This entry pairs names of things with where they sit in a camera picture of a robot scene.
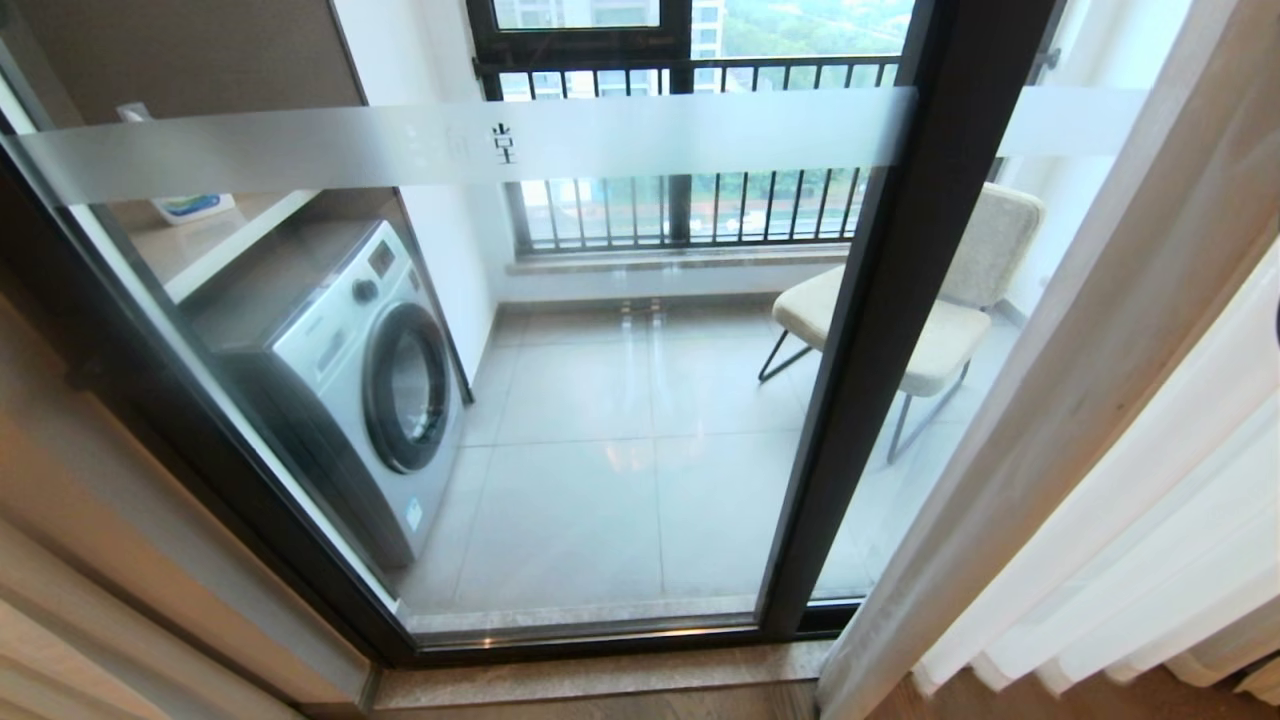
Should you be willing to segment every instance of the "balcony railing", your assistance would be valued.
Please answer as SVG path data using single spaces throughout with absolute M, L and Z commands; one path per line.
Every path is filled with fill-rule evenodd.
M 476 65 L 489 100 L 768 92 L 892 85 L 896 55 L 707 58 L 573 67 Z M 509 183 L 517 252 L 849 242 L 868 168 Z

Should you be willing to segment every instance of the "beige upholstered chair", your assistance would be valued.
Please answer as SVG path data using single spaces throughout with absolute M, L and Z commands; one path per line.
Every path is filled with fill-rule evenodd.
M 960 388 L 978 343 L 991 329 L 987 311 L 1009 290 L 1014 270 L 1021 263 L 1043 219 L 1044 204 L 1038 199 L 998 184 L 983 186 L 951 269 L 942 281 L 940 299 L 933 302 L 899 386 L 906 398 L 890 443 L 890 462 L 910 447 L 920 430 Z M 760 382 L 778 374 L 810 350 L 820 351 L 827 343 L 842 273 L 844 268 L 828 270 L 783 292 L 773 302 L 773 319 L 782 325 L 782 336 L 760 368 Z M 771 370 L 769 363 L 788 333 L 803 340 L 808 347 Z M 947 382 L 957 374 L 959 378 L 946 389 Z M 920 421 L 906 441 L 901 441 L 911 398 L 932 397 L 943 389 L 946 395 L 934 405 L 929 416 Z

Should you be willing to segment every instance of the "washing machine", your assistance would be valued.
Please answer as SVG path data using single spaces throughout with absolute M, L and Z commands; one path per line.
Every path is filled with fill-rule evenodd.
M 279 234 L 202 299 L 193 325 L 329 519 L 378 568 L 404 568 L 461 433 L 444 324 L 385 220 Z

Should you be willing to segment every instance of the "door frame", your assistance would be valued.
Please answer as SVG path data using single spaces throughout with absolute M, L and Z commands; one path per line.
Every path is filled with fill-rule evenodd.
M 758 621 L 667 626 L 492 647 L 419 647 L 218 409 L 24 158 L 0 158 L 0 291 L 104 404 L 221 523 L 348 642 L 394 667 L 780 642 L 831 634 L 858 602 L 810 610 L 845 509 L 960 242 L 1055 0 L 918 0 L 899 69 L 916 87 L 901 161 L 850 250 L 831 334 L 774 536 Z M 0 120 L 0 131 L 14 128 Z M 928 205 L 933 211 L 920 213 Z M 96 213 L 109 229 L 106 213 Z M 141 264 L 129 243 L 120 250 Z M 150 273 L 155 302 L 177 306 Z M 187 341 L 198 343 L 186 332 Z

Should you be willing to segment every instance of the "metal chair leg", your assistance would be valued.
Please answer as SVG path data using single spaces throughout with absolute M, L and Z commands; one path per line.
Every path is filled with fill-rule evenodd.
M 947 402 L 951 402 L 951 398 L 955 397 L 956 392 L 959 392 L 960 384 L 964 383 L 964 377 L 969 374 L 969 363 L 973 363 L 973 360 L 964 364 L 964 368 L 960 370 L 960 377 L 956 378 L 956 382 L 947 389 L 947 393 L 942 396 L 942 400 L 933 406 L 933 410 L 929 411 L 928 416 L 924 418 L 924 420 L 922 420 L 914 430 L 911 430 L 911 434 L 909 434 L 906 441 L 902 442 L 901 447 L 899 447 L 899 438 L 902 436 L 902 427 L 906 425 L 906 411 L 911 407 L 911 396 L 906 396 L 906 400 L 902 401 L 902 411 L 897 415 L 897 427 L 893 428 L 893 439 L 888 443 L 890 465 L 906 452 L 906 448 L 911 447 L 911 443 L 915 442 L 915 438 L 920 437 L 920 433 L 923 433 L 924 428 L 933 421 L 933 418 L 942 411 Z
M 782 348 L 782 342 L 785 340 L 787 340 L 787 334 L 790 334 L 790 331 L 782 331 L 782 334 L 778 336 L 778 342 L 773 346 L 773 352 L 769 352 L 769 357 L 764 361 L 764 366 L 760 368 L 760 373 L 758 375 L 755 375 L 755 379 L 758 379 L 758 380 L 760 380 L 763 383 L 764 380 L 772 378 L 773 375 L 777 375 L 782 370 L 786 370 L 787 368 L 791 366 L 792 363 L 795 363 L 796 360 L 804 357 L 805 355 L 809 354 L 810 350 L 813 350 L 812 347 L 809 347 L 806 345 L 804 347 L 804 350 L 801 350 L 800 352 L 796 352 L 791 357 L 787 357 L 777 368 L 769 370 L 769 363 L 773 363 L 773 356 L 777 355 L 778 350 Z

